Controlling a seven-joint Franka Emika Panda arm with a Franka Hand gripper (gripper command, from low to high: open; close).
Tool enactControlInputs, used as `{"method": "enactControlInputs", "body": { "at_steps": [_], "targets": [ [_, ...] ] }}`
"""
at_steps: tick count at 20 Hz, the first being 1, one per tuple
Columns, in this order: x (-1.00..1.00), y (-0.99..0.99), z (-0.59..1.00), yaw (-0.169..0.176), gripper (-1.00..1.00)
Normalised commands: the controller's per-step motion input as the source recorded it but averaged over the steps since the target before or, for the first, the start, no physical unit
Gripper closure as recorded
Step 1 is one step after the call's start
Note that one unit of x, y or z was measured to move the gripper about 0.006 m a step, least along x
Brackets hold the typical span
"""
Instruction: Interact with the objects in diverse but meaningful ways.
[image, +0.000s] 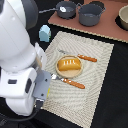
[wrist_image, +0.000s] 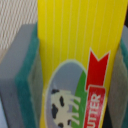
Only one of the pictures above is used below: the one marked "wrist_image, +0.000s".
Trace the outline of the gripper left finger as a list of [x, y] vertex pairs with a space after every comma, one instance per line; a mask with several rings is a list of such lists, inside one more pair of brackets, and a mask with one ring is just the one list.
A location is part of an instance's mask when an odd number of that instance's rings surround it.
[[39, 128], [42, 67], [37, 25], [22, 25], [0, 63], [0, 128]]

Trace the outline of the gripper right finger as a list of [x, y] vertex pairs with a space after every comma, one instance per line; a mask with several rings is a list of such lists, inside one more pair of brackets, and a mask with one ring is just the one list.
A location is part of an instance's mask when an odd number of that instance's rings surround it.
[[128, 26], [115, 57], [103, 128], [128, 128]]

